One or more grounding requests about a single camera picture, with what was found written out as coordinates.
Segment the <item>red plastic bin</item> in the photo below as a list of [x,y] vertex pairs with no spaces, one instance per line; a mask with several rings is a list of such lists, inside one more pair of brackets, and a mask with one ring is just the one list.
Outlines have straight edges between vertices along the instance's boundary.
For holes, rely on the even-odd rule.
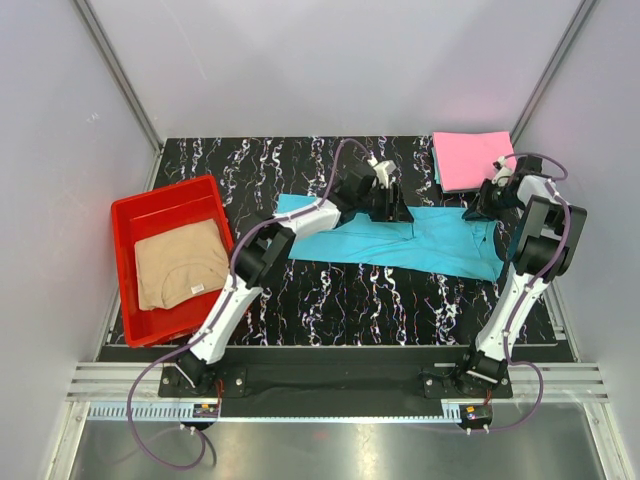
[[203,175],[118,200],[111,206],[111,218],[126,344],[159,345],[197,331],[220,293],[199,295],[169,310],[141,310],[134,245],[187,224],[213,220],[225,250],[231,252],[234,240],[215,178]]

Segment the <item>aluminium rail frame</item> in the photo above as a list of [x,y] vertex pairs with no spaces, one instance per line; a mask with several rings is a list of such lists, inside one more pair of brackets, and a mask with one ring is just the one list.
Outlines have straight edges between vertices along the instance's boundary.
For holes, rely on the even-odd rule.
[[306,197],[260,212],[184,345],[144,363],[82,363],[69,397],[134,421],[147,402],[183,422],[373,419],[492,429],[515,400],[603,400],[598,370],[532,359],[519,339],[568,269],[584,209],[536,193],[500,210]]

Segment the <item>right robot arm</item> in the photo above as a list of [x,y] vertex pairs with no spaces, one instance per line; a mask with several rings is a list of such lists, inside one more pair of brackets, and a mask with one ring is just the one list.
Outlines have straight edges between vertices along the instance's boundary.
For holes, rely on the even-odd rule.
[[455,388],[470,397],[481,397],[505,381],[530,310],[568,270],[588,218],[586,209],[559,193],[557,183],[568,178],[560,162],[540,153],[513,153],[494,167],[495,176],[483,181],[462,219],[496,220],[512,209],[521,216],[505,257],[508,277],[498,303],[451,374]]

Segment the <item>pink folded t shirt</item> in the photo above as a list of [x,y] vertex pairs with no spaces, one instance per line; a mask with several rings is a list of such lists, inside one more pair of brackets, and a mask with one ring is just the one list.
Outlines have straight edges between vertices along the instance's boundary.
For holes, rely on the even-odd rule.
[[434,132],[441,185],[446,189],[481,187],[496,173],[493,163],[514,152],[508,131],[490,133]]

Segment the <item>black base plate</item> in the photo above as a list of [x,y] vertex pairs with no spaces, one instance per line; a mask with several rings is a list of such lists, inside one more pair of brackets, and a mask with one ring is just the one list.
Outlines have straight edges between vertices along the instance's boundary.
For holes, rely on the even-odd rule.
[[212,368],[213,383],[189,389],[168,359],[169,347],[105,346],[108,365],[160,360],[154,387],[160,397],[222,401],[226,419],[427,417],[441,414],[448,399],[508,399],[509,378],[481,397],[461,394],[451,381],[464,346],[248,347],[231,346]]

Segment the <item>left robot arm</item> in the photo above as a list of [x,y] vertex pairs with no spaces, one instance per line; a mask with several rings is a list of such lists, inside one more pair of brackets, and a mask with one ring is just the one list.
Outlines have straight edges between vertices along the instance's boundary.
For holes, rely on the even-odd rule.
[[296,242],[331,231],[365,214],[377,223],[414,222],[399,183],[391,178],[397,166],[382,161],[351,171],[310,203],[281,214],[257,216],[233,250],[230,271],[221,293],[193,335],[176,356],[181,384],[196,396],[215,386],[213,365],[224,356],[237,324],[254,299],[284,272]]

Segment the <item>beige folded t shirt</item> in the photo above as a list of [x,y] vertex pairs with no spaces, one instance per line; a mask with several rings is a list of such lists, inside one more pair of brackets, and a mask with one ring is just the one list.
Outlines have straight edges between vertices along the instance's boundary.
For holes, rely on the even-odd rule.
[[184,225],[134,244],[138,306],[169,310],[221,289],[229,257],[214,220]]

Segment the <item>turquoise t shirt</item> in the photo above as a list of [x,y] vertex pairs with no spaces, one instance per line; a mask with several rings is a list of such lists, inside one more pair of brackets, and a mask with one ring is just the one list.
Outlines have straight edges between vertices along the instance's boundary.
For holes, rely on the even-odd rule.
[[297,241],[294,260],[370,264],[494,282],[503,262],[495,222],[462,219],[454,207],[411,207],[412,223],[378,223],[358,214],[335,230]]

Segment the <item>teal folded t shirt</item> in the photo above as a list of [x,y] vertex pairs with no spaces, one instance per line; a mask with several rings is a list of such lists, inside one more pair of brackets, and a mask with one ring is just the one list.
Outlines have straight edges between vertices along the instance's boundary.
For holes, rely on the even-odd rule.
[[434,179],[437,185],[441,185],[440,168],[435,147],[432,148],[432,158],[434,162]]

